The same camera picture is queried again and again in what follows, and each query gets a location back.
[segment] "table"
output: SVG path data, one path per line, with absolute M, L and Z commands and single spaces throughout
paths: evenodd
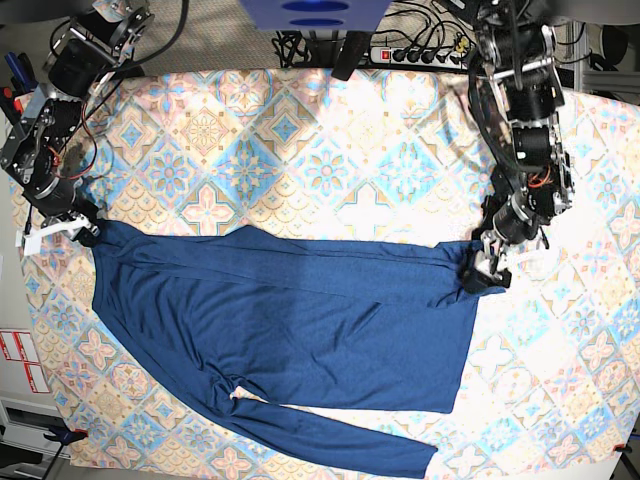
M 469 238 L 493 161 L 466 79 L 358 71 L 222 71 L 126 81 L 91 120 L 83 189 L 111 219 L 163 235 L 245 224 L 290 238 L 434 245 Z M 566 93 L 575 206 L 549 252 L 483 298 L 451 415 L 312 409 L 440 449 L 430 479 L 610 458 L 640 412 L 640 109 Z M 12 187 L 14 219 L 27 205 Z M 534 244 L 522 252 L 535 249 Z M 364 478 L 287 458 L 192 412 L 91 310 L 91 252 L 58 235 L 22 260 L 60 413 L 89 430 L 72 464 L 200 478 Z

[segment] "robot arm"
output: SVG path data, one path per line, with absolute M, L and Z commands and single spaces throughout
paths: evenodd
M 539 234 L 546 243 L 542 227 L 571 208 L 574 194 L 557 113 L 564 99 L 554 66 L 553 29 L 518 22 L 515 2 L 502 3 L 505 9 L 476 28 L 479 51 L 469 62 L 471 113 L 496 160 L 495 193 L 485 199 L 483 223 L 473 233 L 484 248 L 464 278 L 470 292 L 508 287 L 510 247 Z
M 48 72 L 51 83 L 41 83 L 9 134 L 0 154 L 0 167 L 23 188 L 23 195 L 45 218 L 43 227 L 60 222 L 81 228 L 64 230 L 72 240 L 91 246 L 99 229 L 98 209 L 77 191 L 76 176 L 58 171 L 63 147 L 74 132 L 86 127 L 91 87 L 109 80 L 122 69 L 153 15 L 146 8 L 123 7 L 126 15 L 108 22 L 97 11 L 78 15 L 66 24 L 64 47 L 52 45 Z

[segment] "blue shirt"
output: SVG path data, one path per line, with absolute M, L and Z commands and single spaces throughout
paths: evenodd
M 435 447 L 280 405 L 451 412 L 478 304 L 459 280 L 470 243 L 159 237 L 119 222 L 101 240 L 93 309 L 186 405 L 303 460 L 424 477 Z

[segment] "red wire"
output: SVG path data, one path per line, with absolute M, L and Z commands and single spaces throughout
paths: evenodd
M 91 134 L 91 131 L 89 130 L 89 127 L 87 126 L 87 119 L 86 119 L 86 113 L 87 113 L 87 104 L 85 103 L 84 106 L 82 107 L 82 113 L 80 114 L 80 119 L 82 120 L 82 128 L 84 129 L 84 131 L 87 133 L 87 135 L 89 136 L 89 138 L 91 139 L 91 141 L 93 142 L 93 158 L 91 159 L 91 162 L 89 163 L 89 165 L 87 165 L 87 167 L 82 170 L 79 173 L 76 173 L 75 175 L 71 175 L 69 177 L 63 177 L 62 175 L 59 175 L 58 173 L 56 173 L 56 176 L 59 178 L 63 178 L 65 180 L 77 180 L 80 177 L 84 177 L 87 173 L 89 173 L 89 171 L 91 171 L 91 169 L 93 168 L 93 166 L 96 163 L 96 157 L 98 156 L 98 144 L 96 143 L 96 139 L 94 138 L 94 136 Z M 55 152 L 54 155 L 58 155 L 57 159 L 58 159 L 58 164 L 60 161 L 60 155 Z
M 551 167 L 547 168 L 547 175 L 544 177 L 544 180 L 540 181 L 540 182 L 536 182 L 533 183 L 531 182 L 531 180 L 529 180 L 529 188 L 540 188 L 544 185 L 547 185 L 549 183 L 549 178 L 551 177 Z M 534 177 L 532 177 L 534 179 L 538 179 L 538 174 L 536 174 Z
M 60 154 L 51 146 L 48 146 L 47 148 L 51 153 L 53 153 L 53 166 L 58 168 L 60 166 Z

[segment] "floor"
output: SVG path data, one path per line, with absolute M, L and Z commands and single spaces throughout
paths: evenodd
M 140 47 L 138 54 L 143 56 L 163 44 L 173 33 L 179 14 L 179 2 L 150 0 L 150 7 L 156 15 L 154 28 L 150 30 Z M 407 33 L 419 31 L 421 22 L 413 19 L 400 19 L 400 28 Z M 0 30 L 0 51 L 25 51 L 40 78 L 43 73 L 38 68 L 46 59 L 48 38 L 58 21 L 42 22 L 32 25 L 7 26 Z M 640 40 L 640 27 L 630 28 L 632 38 Z M 592 39 L 591 48 L 599 50 L 597 27 L 589 28 Z M 278 60 L 273 54 L 270 43 L 272 34 L 259 32 L 253 27 L 249 17 L 240 8 L 237 0 L 192 0 L 188 28 L 177 44 L 164 55 L 145 65 L 149 75 L 166 72 L 216 70 L 225 68 L 275 68 Z M 622 63 L 625 70 L 640 69 L 640 41 L 635 41 L 637 49 L 631 47 Z M 8 78 L 9 71 L 5 62 L 0 62 L 0 79 Z M 632 461 L 640 466 L 640 448 L 630 455 Z M 626 480 L 629 477 L 620 467 L 616 469 L 615 479 Z M 182 477 L 152 474 L 135 471 L 114 471 L 77 468 L 68 461 L 60 462 L 52 471 L 51 480 L 170 480 Z M 542 480 L 544 475 L 537 476 Z

